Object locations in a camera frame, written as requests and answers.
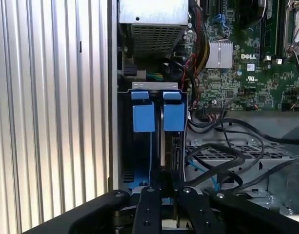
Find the silver metal wall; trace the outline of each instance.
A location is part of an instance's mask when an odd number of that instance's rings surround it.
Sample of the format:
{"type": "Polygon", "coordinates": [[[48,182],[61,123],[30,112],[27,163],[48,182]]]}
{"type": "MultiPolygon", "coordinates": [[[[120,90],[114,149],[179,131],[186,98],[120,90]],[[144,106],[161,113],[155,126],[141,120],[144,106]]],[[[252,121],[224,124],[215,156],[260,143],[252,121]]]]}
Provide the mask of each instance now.
{"type": "Polygon", "coordinates": [[[0,234],[106,192],[107,50],[106,0],[0,0],[0,234]]]}

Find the microchip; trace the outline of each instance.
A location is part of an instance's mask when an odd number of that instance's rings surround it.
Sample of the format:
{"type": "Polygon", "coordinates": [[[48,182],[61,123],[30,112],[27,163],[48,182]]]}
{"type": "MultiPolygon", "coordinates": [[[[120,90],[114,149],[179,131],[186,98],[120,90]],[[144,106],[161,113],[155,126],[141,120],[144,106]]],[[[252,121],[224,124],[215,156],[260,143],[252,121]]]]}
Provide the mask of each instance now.
{"type": "Polygon", "coordinates": [[[264,95],[258,96],[258,102],[259,103],[264,103],[265,102],[265,96],[264,95]]]}
{"type": "Polygon", "coordinates": [[[226,98],[233,98],[234,91],[233,90],[227,90],[226,91],[226,98]]]}

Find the dell logo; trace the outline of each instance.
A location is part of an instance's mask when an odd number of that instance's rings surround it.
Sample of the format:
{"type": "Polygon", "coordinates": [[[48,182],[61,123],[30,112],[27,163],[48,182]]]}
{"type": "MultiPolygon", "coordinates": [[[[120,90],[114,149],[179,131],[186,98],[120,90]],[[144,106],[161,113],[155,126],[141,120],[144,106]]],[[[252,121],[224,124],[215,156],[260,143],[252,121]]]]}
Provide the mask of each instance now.
{"type": "Polygon", "coordinates": [[[257,60],[256,55],[245,55],[245,54],[241,54],[241,59],[257,60]]]}

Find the blue cable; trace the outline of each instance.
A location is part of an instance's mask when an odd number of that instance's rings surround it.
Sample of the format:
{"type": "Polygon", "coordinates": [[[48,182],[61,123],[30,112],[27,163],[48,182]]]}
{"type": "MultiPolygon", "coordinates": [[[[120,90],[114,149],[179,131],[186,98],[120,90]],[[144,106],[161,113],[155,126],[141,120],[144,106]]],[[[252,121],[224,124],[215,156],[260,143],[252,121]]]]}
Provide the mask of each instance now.
{"type": "MultiPolygon", "coordinates": [[[[189,160],[188,163],[190,165],[192,165],[193,167],[197,168],[198,170],[200,170],[200,171],[202,171],[204,173],[206,172],[203,168],[201,168],[201,167],[197,166],[195,163],[193,163],[192,160],[189,160]]],[[[211,179],[212,179],[215,191],[219,191],[219,186],[218,186],[216,180],[213,177],[211,177],[211,179]]]]}
{"type": "Polygon", "coordinates": [[[150,185],[150,173],[153,163],[153,133],[150,133],[150,150],[149,150],[149,185],[150,185]]]}

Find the ventilation grille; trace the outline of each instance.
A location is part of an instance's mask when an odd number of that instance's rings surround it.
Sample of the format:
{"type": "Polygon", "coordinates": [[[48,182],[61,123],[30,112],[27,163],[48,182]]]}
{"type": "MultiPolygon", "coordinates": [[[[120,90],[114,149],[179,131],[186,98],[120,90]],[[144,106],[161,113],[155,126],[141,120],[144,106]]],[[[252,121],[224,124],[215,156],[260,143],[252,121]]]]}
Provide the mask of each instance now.
{"type": "Polygon", "coordinates": [[[124,183],[134,183],[134,172],[126,171],[123,173],[123,182],[124,183]]]}
{"type": "Polygon", "coordinates": [[[185,26],[146,26],[132,25],[134,39],[134,55],[166,55],[172,52],[185,26]]]}
{"type": "MultiPolygon", "coordinates": [[[[258,155],[260,155],[261,152],[261,146],[249,146],[249,145],[234,145],[233,146],[236,150],[241,151],[246,159],[254,159],[258,155]]],[[[187,147],[188,151],[194,150],[195,146],[189,146],[187,147]]],[[[196,155],[198,158],[203,159],[203,160],[225,160],[225,159],[233,159],[234,157],[221,153],[220,151],[214,150],[214,149],[207,149],[204,150],[196,155]]],[[[291,154],[288,151],[285,151],[282,149],[280,145],[265,145],[265,150],[264,150],[264,156],[263,159],[282,159],[282,158],[297,158],[297,156],[291,154]]]]}

